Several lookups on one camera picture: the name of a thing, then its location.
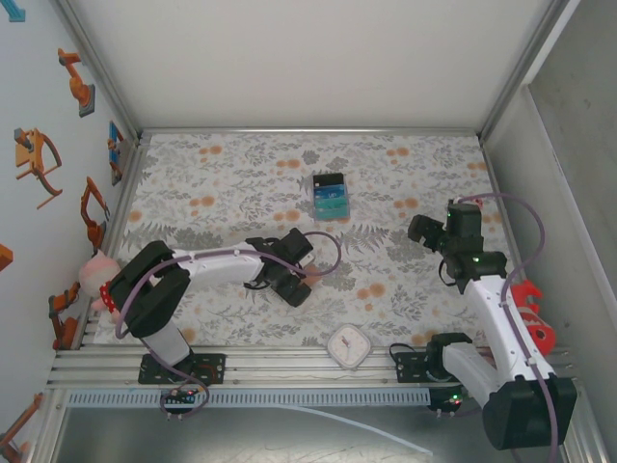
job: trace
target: clock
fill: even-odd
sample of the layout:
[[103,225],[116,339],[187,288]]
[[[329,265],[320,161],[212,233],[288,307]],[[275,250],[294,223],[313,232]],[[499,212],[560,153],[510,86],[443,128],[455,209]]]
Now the clock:
[[356,369],[370,353],[370,340],[354,325],[343,325],[328,341],[328,353],[345,369]]

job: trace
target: stuffed toy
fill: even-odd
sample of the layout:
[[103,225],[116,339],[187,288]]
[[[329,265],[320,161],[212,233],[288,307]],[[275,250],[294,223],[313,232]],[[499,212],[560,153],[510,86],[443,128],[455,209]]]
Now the stuffed toy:
[[86,294],[95,298],[92,308],[97,311],[108,309],[114,323],[120,316],[119,310],[109,295],[109,282],[120,273],[118,263],[98,250],[94,257],[79,269],[79,284]]

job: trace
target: robotic arm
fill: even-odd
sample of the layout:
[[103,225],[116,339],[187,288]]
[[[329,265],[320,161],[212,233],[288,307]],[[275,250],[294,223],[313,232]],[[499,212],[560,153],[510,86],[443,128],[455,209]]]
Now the robotic arm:
[[547,446],[550,418],[538,373],[555,408],[558,443],[562,444],[577,399],[571,379],[557,378],[538,351],[505,283],[506,257],[484,252],[481,212],[475,204],[449,204],[443,223],[417,215],[408,236],[443,256],[443,266],[478,315],[495,358],[493,368],[462,333],[434,336],[426,363],[437,380],[455,376],[482,407],[484,429],[496,449]]
[[131,335],[168,365],[177,366],[189,357],[191,349],[172,322],[172,315],[189,285],[205,280],[209,285],[237,282],[249,288],[270,286],[285,302],[298,307],[310,295],[310,287],[301,280],[304,276],[268,257],[302,268],[312,259],[312,249],[298,229],[282,239],[250,238],[206,252],[172,250],[163,241],[153,241],[104,290],[111,296],[113,308],[120,310],[148,272],[162,262],[176,261],[153,274],[160,279],[158,283],[147,282],[139,289],[137,297],[129,301],[124,322]]

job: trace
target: patterned mat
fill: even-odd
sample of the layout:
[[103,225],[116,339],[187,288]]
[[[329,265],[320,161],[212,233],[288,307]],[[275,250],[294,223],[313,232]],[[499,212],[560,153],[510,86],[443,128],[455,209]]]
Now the patterned mat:
[[[345,174],[351,219],[313,222],[311,176],[326,172]],[[271,289],[190,286],[174,321],[192,344],[325,345],[343,323],[361,327],[374,345],[424,345],[443,331],[483,342],[465,298],[440,281],[440,256],[407,238],[415,214],[444,221],[449,199],[491,191],[474,137],[160,134],[140,175],[121,263],[156,239],[198,250],[281,237],[292,227],[327,231],[342,244],[342,264],[313,282],[298,308]],[[483,205],[483,233],[485,249],[508,254],[495,203]],[[322,237],[311,242],[317,268],[326,269],[335,247]],[[94,342],[118,342],[108,313]]]

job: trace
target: purple cable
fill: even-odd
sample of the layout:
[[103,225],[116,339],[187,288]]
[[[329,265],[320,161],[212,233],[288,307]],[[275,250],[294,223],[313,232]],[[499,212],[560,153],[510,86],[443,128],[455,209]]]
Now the purple cable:
[[[122,324],[124,323],[124,319],[126,318],[126,314],[128,313],[131,305],[133,304],[133,301],[137,297],[137,294],[139,293],[140,289],[146,284],[146,282],[150,279],[150,277],[152,275],[154,275],[155,273],[159,272],[163,268],[168,267],[170,265],[174,265],[176,263],[185,262],[187,260],[192,260],[192,259],[205,259],[205,258],[214,258],[214,257],[218,257],[218,256],[236,255],[236,251],[237,251],[238,255],[259,256],[261,258],[266,258],[266,259],[272,260],[272,261],[274,261],[276,263],[279,263],[280,265],[288,268],[289,270],[292,270],[295,273],[299,273],[301,275],[306,275],[308,277],[323,277],[324,275],[328,275],[329,273],[334,272],[336,270],[336,268],[338,267],[338,265],[340,264],[340,261],[342,260],[342,249],[340,247],[340,244],[338,243],[338,241],[336,241],[336,238],[334,238],[332,235],[330,235],[328,233],[325,233],[324,231],[309,231],[308,233],[305,233],[305,236],[312,236],[312,235],[326,236],[327,238],[331,239],[334,242],[334,244],[336,245],[337,256],[336,256],[335,264],[332,267],[330,267],[327,270],[324,270],[322,272],[308,272],[308,271],[306,271],[306,270],[304,270],[302,268],[299,268],[299,267],[296,267],[295,265],[290,264],[289,262],[284,261],[283,259],[279,259],[276,256],[271,256],[269,254],[260,253],[259,251],[244,250],[244,249],[242,249],[242,250],[227,249],[227,250],[224,250],[224,251],[205,251],[203,253],[195,254],[194,258],[191,258],[191,256],[182,256],[181,258],[165,260],[165,261],[155,265],[154,267],[152,267],[146,273],[146,275],[144,275],[140,279],[140,281],[135,285],[135,287],[133,287],[131,292],[128,294],[128,297],[126,298],[126,301],[124,302],[124,305],[122,306],[122,309],[121,309],[121,312],[120,312],[120,317],[119,317],[118,321],[116,322],[116,338],[121,340],[121,339],[125,338],[126,335],[128,334],[128,329],[126,329],[125,331],[122,331]],[[176,369],[176,368],[172,367],[167,362],[165,362],[163,359],[161,359],[153,350],[151,350],[149,345],[144,340],[141,340],[141,342],[144,344],[146,349],[149,351],[149,353],[152,356],[152,358],[156,362],[158,362],[163,368],[165,368],[166,370],[170,371],[171,373],[174,373],[174,374],[176,374],[176,375],[178,375],[178,376],[180,376],[180,377],[185,379],[184,383],[182,383],[181,385],[177,386],[175,389],[173,389],[167,395],[161,396],[161,399],[159,401],[160,409],[164,413],[166,413],[166,414],[169,413],[168,410],[165,409],[165,400],[168,397],[170,397],[171,395],[173,395],[174,391],[178,391],[180,388],[182,388],[183,386],[187,385],[188,383],[194,383],[194,384],[198,385],[199,387],[203,388],[203,390],[204,390],[204,392],[206,394],[206,397],[203,400],[203,402],[200,403],[198,406],[196,406],[193,410],[191,410],[190,412],[185,413],[183,415],[179,415],[179,419],[182,419],[182,417],[188,418],[188,417],[194,415],[195,413],[197,413],[201,408],[203,408],[205,406],[205,404],[210,399],[210,391],[208,391],[208,388],[205,386],[205,384],[203,384],[203,382],[201,382],[196,377],[190,376],[190,375],[180,371],[179,369]]]
[[[514,279],[523,271],[524,268],[526,268],[531,262],[535,261],[538,258],[538,256],[540,256],[540,253],[542,253],[542,250],[544,249],[544,245],[546,242],[546,231],[544,228],[544,224],[542,223],[542,219],[540,218],[536,210],[531,206],[531,204],[529,204],[524,199],[519,198],[518,196],[510,195],[508,193],[483,193],[480,195],[465,196],[464,198],[461,198],[458,202],[465,203],[469,201],[479,200],[482,198],[504,198],[507,200],[513,200],[519,203],[520,205],[522,205],[525,209],[527,209],[529,213],[535,219],[536,223],[538,224],[538,229],[540,231],[540,243],[538,244],[538,247],[536,248],[536,250],[533,252],[533,254],[530,257],[528,257],[526,260],[524,260],[519,265],[517,265],[512,271],[512,273],[510,273],[507,276],[507,278],[505,279],[505,282],[503,283],[503,288],[501,289],[501,296],[500,296],[501,307],[505,311],[505,315],[508,318],[508,322],[510,323],[510,326],[512,327],[514,336],[516,337],[517,342],[519,343],[519,346],[521,347],[521,350],[523,351],[525,358],[529,360],[531,358],[531,352],[529,352],[529,349],[527,348],[527,345],[525,344],[523,340],[523,336],[521,335],[521,332],[519,331],[519,328],[517,327],[516,322],[514,321],[514,316],[512,316],[512,313],[510,312],[510,308],[508,307],[508,304],[506,301],[506,296],[507,296],[508,289],[510,289],[510,286],[512,285],[512,282],[514,281]],[[533,373],[535,374],[536,379],[538,380],[538,383],[540,384],[540,389],[542,389],[542,394],[544,395],[544,399],[547,402],[547,408],[549,409],[549,420],[550,420],[549,463],[554,463],[555,461],[557,461],[557,449],[559,447],[559,444],[558,444],[559,436],[557,432],[557,416],[555,413],[555,407],[554,407],[554,404],[552,403],[552,398],[550,397],[550,392],[549,392],[547,383],[542,377],[540,370],[535,364],[530,365],[530,367]]]

